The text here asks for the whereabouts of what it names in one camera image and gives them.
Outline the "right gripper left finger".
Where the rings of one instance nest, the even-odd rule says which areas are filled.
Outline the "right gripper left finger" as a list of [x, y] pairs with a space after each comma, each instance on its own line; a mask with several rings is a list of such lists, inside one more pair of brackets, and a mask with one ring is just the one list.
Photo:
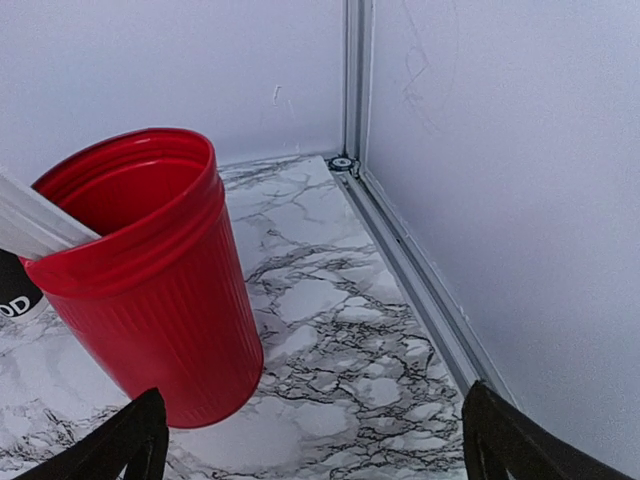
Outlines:
[[164, 399], [151, 388], [74, 446], [21, 479], [161, 479], [168, 451]]

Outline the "stack of black paper cups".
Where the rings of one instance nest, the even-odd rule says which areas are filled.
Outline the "stack of black paper cups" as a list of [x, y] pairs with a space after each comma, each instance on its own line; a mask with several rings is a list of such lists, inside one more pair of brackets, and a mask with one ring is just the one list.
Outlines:
[[44, 312], [48, 302], [31, 281], [19, 258], [5, 250], [0, 257], [0, 310], [3, 318], [29, 321]]

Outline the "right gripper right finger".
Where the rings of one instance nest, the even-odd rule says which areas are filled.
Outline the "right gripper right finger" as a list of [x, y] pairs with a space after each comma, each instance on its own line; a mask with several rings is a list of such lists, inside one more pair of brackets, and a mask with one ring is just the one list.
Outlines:
[[481, 381], [462, 406], [470, 479], [625, 479], [620, 471], [555, 437]]

